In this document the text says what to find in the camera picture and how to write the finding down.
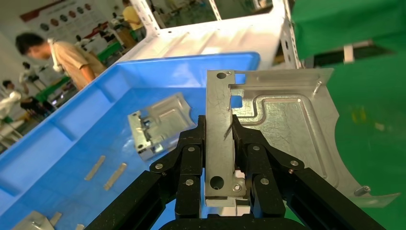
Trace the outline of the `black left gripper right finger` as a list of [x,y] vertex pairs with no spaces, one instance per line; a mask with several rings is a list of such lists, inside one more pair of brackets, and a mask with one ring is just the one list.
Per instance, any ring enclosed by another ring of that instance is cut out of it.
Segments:
[[304,163],[272,147],[232,117],[236,165],[248,177],[257,218],[283,219],[289,208],[304,230],[380,230],[382,226]]

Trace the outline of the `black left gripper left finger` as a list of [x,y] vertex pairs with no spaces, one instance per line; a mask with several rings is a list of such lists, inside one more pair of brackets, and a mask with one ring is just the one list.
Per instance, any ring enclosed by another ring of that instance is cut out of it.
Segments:
[[143,171],[87,227],[88,230],[149,230],[172,200],[175,219],[161,229],[176,230],[181,219],[201,217],[201,176],[206,120],[180,133],[177,146]]

